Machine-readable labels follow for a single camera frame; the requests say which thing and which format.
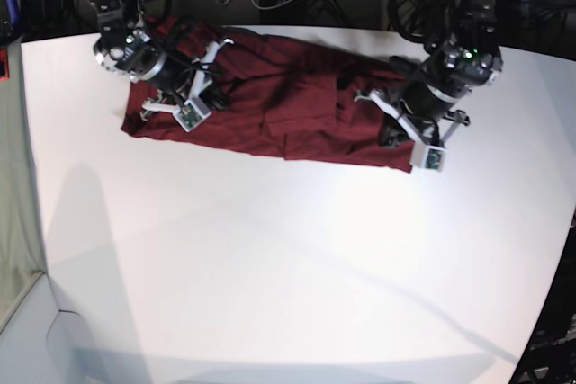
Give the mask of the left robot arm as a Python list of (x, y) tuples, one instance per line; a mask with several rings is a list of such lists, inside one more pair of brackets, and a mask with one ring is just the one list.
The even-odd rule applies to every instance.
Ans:
[(456, 105), (474, 88), (501, 72), (496, 36), (497, 0), (388, 0), (392, 28), (422, 45), (427, 58), (415, 62), (392, 56), (389, 64), (403, 81), (390, 90), (357, 93), (357, 101), (381, 104), (378, 143), (394, 148), (408, 141), (441, 147), (468, 114)]

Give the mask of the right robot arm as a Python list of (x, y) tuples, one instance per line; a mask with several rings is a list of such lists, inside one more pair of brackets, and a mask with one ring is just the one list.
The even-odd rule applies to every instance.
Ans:
[(191, 131), (214, 112), (229, 108), (230, 100), (217, 83), (219, 73), (214, 64), (218, 53), (232, 44), (231, 39), (211, 41), (203, 55), (190, 58), (177, 45), (191, 32), (192, 18), (178, 19), (163, 38), (154, 32), (167, 22), (173, 0), (164, 0), (157, 18), (150, 17), (145, 8), (151, 0), (88, 1), (100, 33), (93, 47), (98, 64), (132, 83), (145, 82), (156, 90), (141, 105), (143, 120), (166, 113), (185, 131)]

